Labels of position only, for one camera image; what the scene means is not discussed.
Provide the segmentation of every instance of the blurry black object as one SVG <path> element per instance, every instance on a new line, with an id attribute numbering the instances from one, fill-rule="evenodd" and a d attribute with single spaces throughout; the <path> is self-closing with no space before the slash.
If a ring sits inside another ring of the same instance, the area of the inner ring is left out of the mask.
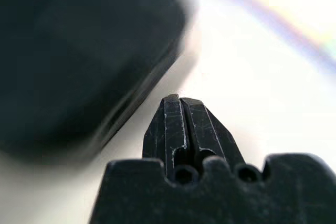
<path id="1" fill-rule="evenodd" d="M 331 224 L 336 176 L 318 158 L 271 155 L 262 173 L 201 101 L 162 100 L 142 160 L 108 164 L 91 224 Z"/>
<path id="2" fill-rule="evenodd" d="M 2 0 L 0 149 L 88 158 L 178 56 L 176 0 Z"/>

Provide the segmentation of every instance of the dark blurred object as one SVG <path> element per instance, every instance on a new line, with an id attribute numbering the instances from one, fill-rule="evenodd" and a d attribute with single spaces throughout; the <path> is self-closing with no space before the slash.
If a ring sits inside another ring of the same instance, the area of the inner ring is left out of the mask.
<path id="1" fill-rule="evenodd" d="M 303 154 L 244 162 L 230 132 L 198 100 L 162 100 L 142 160 L 108 164 L 91 224 L 331 224 L 336 177 Z"/>
<path id="2" fill-rule="evenodd" d="M 100 151 L 176 60 L 176 0 L 2 0 L 0 149 Z"/>

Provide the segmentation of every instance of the white surface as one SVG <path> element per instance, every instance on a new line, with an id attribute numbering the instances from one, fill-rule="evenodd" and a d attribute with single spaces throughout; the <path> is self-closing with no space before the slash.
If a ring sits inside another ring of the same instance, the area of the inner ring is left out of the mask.
<path id="1" fill-rule="evenodd" d="M 140 158 L 160 99 L 197 98 L 231 131 L 245 160 L 308 152 L 336 170 L 336 79 L 244 9 L 203 0 L 188 50 L 101 155 L 82 170 L 0 160 L 0 223 L 87 223 L 106 163 Z"/>

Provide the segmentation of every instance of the black plastic object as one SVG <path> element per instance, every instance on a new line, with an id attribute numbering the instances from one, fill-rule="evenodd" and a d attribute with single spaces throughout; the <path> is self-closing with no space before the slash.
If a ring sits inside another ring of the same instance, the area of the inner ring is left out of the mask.
<path id="1" fill-rule="evenodd" d="M 336 177 L 322 161 L 271 155 L 261 173 L 201 101 L 171 95 L 143 159 L 108 164 L 91 224 L 331 224 L 335 209 Z"/>
<path id="2" fill-rule="evenodd" d="M 33 161 L 103 148 L 176 60 L 177 0 L 3 0 L 0 149 Z"/>

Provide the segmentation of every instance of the matte black plastic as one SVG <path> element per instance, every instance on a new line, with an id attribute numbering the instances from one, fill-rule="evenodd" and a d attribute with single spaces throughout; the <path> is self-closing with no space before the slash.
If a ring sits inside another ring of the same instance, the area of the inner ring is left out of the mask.
<path id="1" fill-rule="evenodd" d="M 143 159 L 108 164 L 91 224 L 331 224 L 336 176 L 303 154 L 246 164 L 229 131 L 201 101 L 164 98 Z"/>
<path id="2" fill-rule="evenodd" d="M 176 0 L 5 0 L 0 149 L 90 158 L 176 60 Z"/>

